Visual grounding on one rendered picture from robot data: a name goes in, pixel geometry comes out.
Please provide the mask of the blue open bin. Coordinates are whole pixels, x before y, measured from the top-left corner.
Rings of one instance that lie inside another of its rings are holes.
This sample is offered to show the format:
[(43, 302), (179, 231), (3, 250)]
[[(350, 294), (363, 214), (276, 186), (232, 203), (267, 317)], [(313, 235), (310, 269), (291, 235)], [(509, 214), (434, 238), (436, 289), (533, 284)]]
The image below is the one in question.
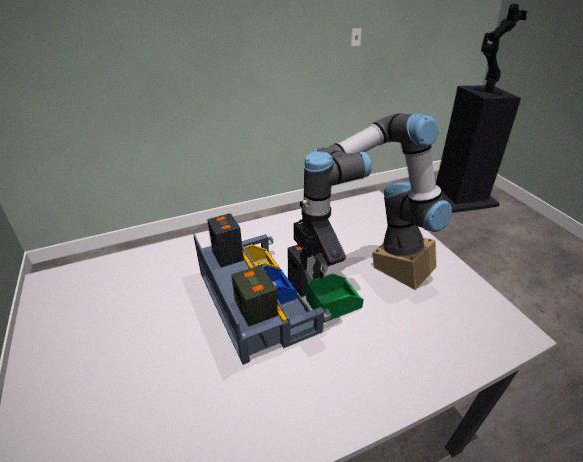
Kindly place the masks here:
[[(276, 282), (277, 299), (281, 304), (295, 300), (297, 290), (293, 287), (281, 269), (268, 265), (262, 266), (272, 282)], [(286, 282), (285, 282), (286, 281)]]

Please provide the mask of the yellow vertical bar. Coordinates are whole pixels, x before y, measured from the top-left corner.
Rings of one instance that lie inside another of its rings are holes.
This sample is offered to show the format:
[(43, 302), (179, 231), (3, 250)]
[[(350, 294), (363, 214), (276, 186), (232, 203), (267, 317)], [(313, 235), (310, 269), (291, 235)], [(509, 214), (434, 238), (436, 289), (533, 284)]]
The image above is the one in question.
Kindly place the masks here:
[[(252, 263), (250, 262), (250, 260), (248, 259), (248, 257), (246, 256), (244, 251), (243, 251), (243, 258), (244, 258), (245, 262), (247, 263), (248, 267), (253, 268)], [(287, 318), (285, 317), (284, 313), (282, 312), (282, 310), (280, 309), (279, 306), (278, 306), (278, 315), (280, 316), (283, 323), (287, 322)]]

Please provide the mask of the green bin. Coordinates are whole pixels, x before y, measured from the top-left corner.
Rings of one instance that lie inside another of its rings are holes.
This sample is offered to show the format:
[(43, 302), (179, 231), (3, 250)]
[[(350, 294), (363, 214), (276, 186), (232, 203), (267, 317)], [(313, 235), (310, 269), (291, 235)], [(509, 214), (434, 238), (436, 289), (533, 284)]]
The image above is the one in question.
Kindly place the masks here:
[[(322, 301), (318, 296), (322, 297)], [(330, 321), (361, 309), (364, 299), (361, 298), (345, 277), (332, 273), (324, 276), (323, 279), (317, 278), (311, 283), (307, 282), (306, 301), (312, 309), (322, 307), (325, 311), (328, 308), (331, 312), (331, 319), (327, 321)], [(324, 321), (324, 323), (327, 321)]]

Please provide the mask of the yellow open bin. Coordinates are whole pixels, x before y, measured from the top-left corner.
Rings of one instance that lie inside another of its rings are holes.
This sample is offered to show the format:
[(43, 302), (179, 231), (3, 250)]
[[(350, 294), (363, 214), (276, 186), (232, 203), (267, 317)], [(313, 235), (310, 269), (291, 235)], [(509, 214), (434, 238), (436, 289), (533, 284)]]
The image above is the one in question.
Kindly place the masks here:
[[(246, 249), (246, 251), (248, 252), (249, 256), (251, 257), (251, 259), (253, 260), (253, 262), (255, 263), (256, 266), (271, 266), (274, 268), (278, 268), (280, 269), (280, 267), (276, 264), (276, 262), (274, 261), (274, 259), (271, 257), (271, 255), (269, 254), (269, 252), (267, 251), (267, 249), (255, 246), (255, 245), (249, 245), (244, 247)], [(264, 263), (258, 264), (259, 260), (264, 260)]]

